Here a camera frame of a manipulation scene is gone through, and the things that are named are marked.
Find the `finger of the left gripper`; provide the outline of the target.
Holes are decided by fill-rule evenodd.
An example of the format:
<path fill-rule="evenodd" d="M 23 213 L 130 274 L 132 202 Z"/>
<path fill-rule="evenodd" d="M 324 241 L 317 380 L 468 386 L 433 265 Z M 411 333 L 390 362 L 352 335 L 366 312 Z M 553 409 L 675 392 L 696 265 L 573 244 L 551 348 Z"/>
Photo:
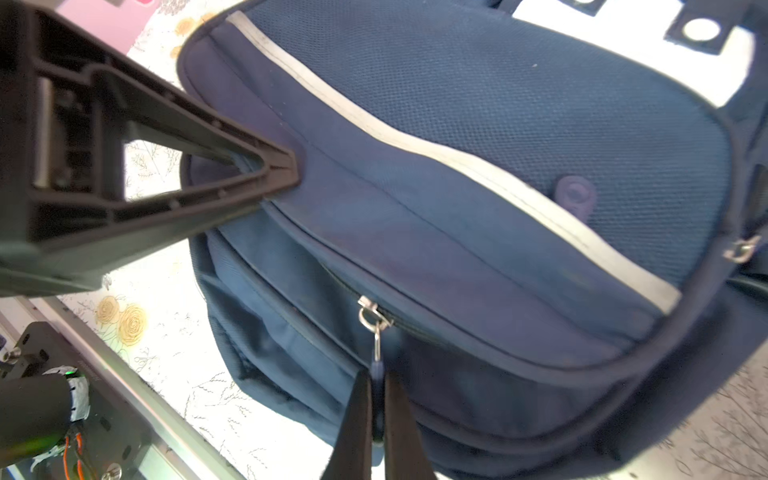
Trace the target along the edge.
<path fill-rule="evenodd" d="M 98 234 L 193 236 L 298 185 L 290 149 L 248 132 L 156 75 L 95 64 L 83 72 L 91 92 L 90 192 L 105 216 Z M 135 141 L 179 152 L 178 188 L 126 199 L 125 146 Z"/>

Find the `navy blue student backpack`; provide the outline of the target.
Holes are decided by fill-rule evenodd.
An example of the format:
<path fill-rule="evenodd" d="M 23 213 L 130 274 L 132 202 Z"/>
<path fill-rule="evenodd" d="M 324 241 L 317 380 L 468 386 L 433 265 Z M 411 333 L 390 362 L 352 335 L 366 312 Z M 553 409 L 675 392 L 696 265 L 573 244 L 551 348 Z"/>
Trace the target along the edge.
<path fill-rule="evenodd" d="M 333 442 L 375 358 L 456 479 L 627 463 L 767 337 L 767 5 L 721 106 L 488 1 L 247 1 L 185 90 L 298 186 L 190 253 L 238 387 Z"/>

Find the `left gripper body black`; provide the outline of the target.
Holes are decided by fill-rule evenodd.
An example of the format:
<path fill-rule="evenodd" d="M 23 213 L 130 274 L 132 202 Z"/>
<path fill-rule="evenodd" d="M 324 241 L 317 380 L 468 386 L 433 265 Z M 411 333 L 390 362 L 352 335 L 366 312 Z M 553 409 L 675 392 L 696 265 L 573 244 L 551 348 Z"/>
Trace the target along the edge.
<path fill-rule="evenodd" d="M 52 11 L 1 4 L 1 294 L 93 290 L 126 257 L 126 123 L 91 62 L 46 42 L 104 46 Z"/>

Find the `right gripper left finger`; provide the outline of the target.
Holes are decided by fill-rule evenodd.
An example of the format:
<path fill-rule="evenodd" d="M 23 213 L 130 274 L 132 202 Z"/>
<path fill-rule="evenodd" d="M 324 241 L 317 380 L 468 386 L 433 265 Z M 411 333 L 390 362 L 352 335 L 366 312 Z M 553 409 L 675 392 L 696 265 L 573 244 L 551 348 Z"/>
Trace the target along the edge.
<path fill-rule="evenodd" d="M 373 398 L 367 370 L 356 379 L 322 480 L 370 480 Z"/>

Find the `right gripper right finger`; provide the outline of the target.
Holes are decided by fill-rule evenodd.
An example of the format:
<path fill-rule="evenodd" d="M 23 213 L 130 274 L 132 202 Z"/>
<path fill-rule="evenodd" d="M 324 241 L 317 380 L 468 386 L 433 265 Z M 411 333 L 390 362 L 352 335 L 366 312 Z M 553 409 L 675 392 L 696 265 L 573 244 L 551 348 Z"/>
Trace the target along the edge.
<path fill-rule="evenodd" d="M 384 448 L 387 480 L 437 479 L 405 389 L 393 372 L 385 374 Z"/>

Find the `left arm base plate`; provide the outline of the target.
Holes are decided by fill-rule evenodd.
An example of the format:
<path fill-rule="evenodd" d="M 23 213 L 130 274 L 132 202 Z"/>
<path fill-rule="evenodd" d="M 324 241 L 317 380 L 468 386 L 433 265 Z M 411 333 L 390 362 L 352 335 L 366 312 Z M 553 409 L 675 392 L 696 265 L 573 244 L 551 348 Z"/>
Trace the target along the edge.
<path fill-rule="evenodd" d="M 139 479 L 148 423 L 45 322 L 1 359 L 1 466 L 24 479 Z"/>

